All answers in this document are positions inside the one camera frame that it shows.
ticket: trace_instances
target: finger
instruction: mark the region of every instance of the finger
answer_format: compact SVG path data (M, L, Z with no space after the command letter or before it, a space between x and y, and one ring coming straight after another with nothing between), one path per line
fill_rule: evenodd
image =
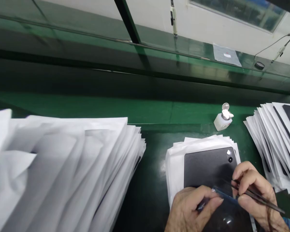
M238 187L238 184L236 182L234 182L233 180L231 181L231 184L234 187ZM237 195L238 195L238 191L235 188L232 188L232 196L233 196L233 198L235 199Z
M206 223L209 221L215 210L222 204L223 199L220 197L212 198L201 213L196 218L196 224L198 225L198 231L202 231Z
M252 163L250 163L249 161L245 161L236 166L232 175L232 179L240 178L243 173L248 170L254 170L258 172L257 169L252 165Z
M269 223L272 227L271 231L289 231L288 228L284 228L286 224L279 212L258 204L250 196L246 194L240 196L238 203L258 221L265 231L270 231Z
M237 201L239 205L249 212L255 219L258 220L262 217L266 217L266 206L258 204L250 196L243 194Z
M218 197L218 194L216 192L212 192L211 188L202 185L191 191L191 193L187 196L186 207L190 210L195 210L204 197L215 198Z
M255 187L261 192L261 194L269 194L273 192L271 184L260 175L260 173L249 170L241 179L241 183L238 188L239 195L246 192L250 185L254 184Z

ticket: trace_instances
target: stack of tablets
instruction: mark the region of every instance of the stack of tablets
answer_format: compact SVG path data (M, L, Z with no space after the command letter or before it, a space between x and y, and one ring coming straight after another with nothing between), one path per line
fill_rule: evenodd
M267 103L244 121L276 192L290 193L290 104Z

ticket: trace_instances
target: cable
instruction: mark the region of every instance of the cable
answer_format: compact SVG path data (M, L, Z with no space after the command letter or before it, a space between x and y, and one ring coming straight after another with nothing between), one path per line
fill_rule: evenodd
M33 2L33 4L35 5L35 7L38 9L38 11L40 12L40 14L42 15L43 19L46 21L47 24L51 25L51 23L48 21L48 19L46 18L45 14L43 13L43 11L41 10L41 8L38 6L38 4L35 2L35 0L31 0ZM61 42L61 40L58 38L56 32L54 31L54 29L51 28L51 31L54 35L54 37L56 38L57 42L63 47L63 44Z
M287 44L290 42L290 39L289 39L289 41L285 44L285 46L287 46Z
M286 37L286 36L290 36L290 33L281 37L279 40L281 40L282 38ZM258 55L259 53L263 52L264 50L268 49L270 46L273 46L274 44L276 44L279 40L277 40L275 43L269 45L267 48L263 49L262 51L258 52L256 55Z

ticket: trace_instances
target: green table surface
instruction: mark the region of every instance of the green table surface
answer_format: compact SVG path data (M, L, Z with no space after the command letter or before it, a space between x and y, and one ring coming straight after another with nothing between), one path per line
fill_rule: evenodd
M164 230L169 214L164 159L167 149L185 137L230 136L238 145L241 161L250 161L264 174L259 153L243 124L255 107L231 105L233 122L220 132L213 124L220 104L0 91L0 109L5 108L11 108L15 118L30 114L60 118L128 117L129 124L141 126L147 148L129 185L114 231ZM290 195L284 191L276 196L278 206L290 218Z

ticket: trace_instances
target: metal frame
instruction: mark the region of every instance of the metal frame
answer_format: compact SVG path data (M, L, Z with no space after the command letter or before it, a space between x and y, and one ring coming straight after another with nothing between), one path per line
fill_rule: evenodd
M127 28L127 31L130 35L130 38L133 43L140 44L141 40L139 37L139 34L136 30L135 24L133 22L130 10L128 8L126 0L114 0L116 3L116 6L118 8L118 11L121 15L121 18Z
M267 0L268 2L290 12L290 0Z

